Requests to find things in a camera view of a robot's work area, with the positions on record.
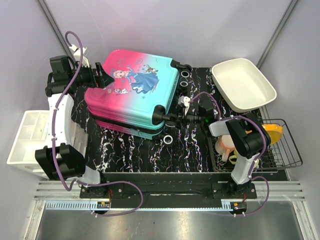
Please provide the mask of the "pink and teal kids suitcase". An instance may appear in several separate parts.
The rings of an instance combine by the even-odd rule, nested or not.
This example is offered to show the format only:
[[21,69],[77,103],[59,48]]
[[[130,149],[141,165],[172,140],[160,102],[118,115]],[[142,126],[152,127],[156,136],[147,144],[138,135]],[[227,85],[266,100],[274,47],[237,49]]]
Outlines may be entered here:
[[126,49],[112,51],[102,65],[114,78],[106,88],[88,88],[84,94],[88,112],[102,128],[149,140],[163,140],[171,146],[174,138],[164,133],[165,123],[153,123],[153,114],[170,114],[177,92],[188,88],[192,67],[170,57]]

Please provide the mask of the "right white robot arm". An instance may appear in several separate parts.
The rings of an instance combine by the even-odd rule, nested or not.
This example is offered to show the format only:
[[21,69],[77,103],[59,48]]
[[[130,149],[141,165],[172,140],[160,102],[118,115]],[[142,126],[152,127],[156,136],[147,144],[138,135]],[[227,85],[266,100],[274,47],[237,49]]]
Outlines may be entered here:
[[165,113],[163,109],[153,113],[152,122],[165,122],[178,128],[193,123],[199,124],[202,131],[213,137],[230,136],[238,152],[235,167],[231,172],[233,182],[227,185],[228,195],[239,198],[245,192],[244,184],[252,180],[255,162],[263,155],[271,144],[271,137],[252,113],[221,118],[214,115],[214,108],[219,111],[215,99],[209,105],[199,105],[198,112],[188,113],[188,107],[195,99],[181,96],[178,104],[182,107],[179,113]]

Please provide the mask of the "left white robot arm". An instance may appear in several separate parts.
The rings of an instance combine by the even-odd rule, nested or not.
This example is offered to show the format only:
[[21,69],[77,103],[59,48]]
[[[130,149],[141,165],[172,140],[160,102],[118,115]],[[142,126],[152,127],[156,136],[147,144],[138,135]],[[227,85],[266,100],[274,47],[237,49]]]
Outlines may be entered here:
[[35,151],[35,159],[49,180],[67,180],[90,187],[97,198],[108,193],[101,174],[85,163],[88,134],[72,120],[75,93],[80,86],[105,88],[114,80],[100,62],[95,67],[73,61],[67,55],[49,60],[45,94],[49,104],[48,132],[44,146]]

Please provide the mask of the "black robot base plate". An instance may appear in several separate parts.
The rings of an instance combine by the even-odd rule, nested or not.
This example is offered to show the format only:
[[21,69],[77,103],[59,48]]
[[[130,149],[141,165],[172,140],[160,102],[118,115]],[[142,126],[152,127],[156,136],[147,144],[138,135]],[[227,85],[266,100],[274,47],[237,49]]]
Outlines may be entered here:
[[137,185],[144,196],[209,197],[213,199],[256,199],[253,183],[240,186],[230,173],[217,172],[109,172],[102,174],[107,182],[126,181]]

